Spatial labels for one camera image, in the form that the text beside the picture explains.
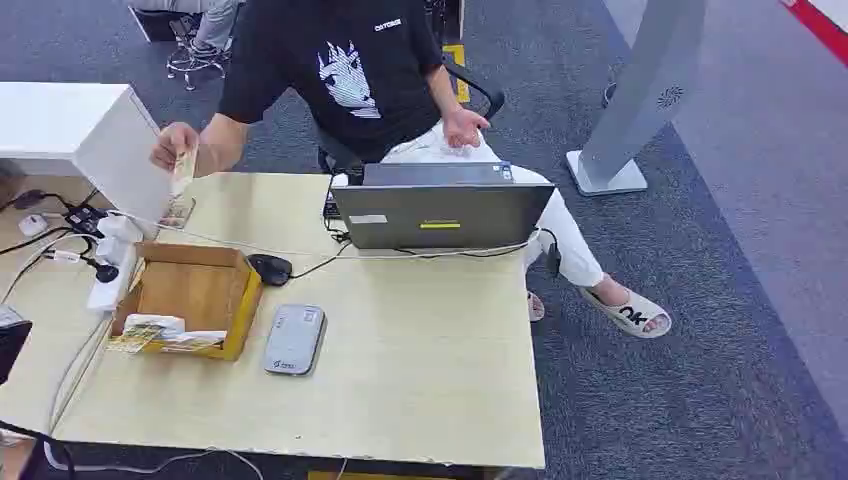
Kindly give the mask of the person's right hand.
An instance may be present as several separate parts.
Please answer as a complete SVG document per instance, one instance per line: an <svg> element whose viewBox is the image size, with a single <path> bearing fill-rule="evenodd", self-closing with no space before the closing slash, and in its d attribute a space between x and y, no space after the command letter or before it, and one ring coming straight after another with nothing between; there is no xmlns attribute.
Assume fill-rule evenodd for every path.
<svg viewBox="0 0 848 480"><path fill-rule="evenodd" d="M171 172L181 154L190 153L199 142L198 132L189 124L174 122L161 130L150 154L157 167Z"/></svg>

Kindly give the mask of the person's left hand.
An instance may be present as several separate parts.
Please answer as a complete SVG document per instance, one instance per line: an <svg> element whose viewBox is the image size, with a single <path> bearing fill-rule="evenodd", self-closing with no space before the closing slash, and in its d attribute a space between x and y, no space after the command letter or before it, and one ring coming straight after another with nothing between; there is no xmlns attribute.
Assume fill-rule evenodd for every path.
<svg viewBox="0 0 848 480"><path fill-rule="evenodd" d="M445 114L442 123L445 140L452 148L480 147L480 131L490 127L490 122L483 116L462 107Z"/></svg>

